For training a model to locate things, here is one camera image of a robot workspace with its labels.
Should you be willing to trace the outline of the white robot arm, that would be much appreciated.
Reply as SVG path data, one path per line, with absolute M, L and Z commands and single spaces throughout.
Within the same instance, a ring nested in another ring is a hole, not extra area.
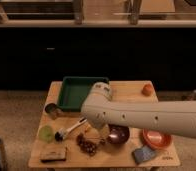
M 81 114 L 100 130 L 118 125 L 196 139 L 196 101 L 119 102 L 112 88 L 95 83 L 81 106 Z

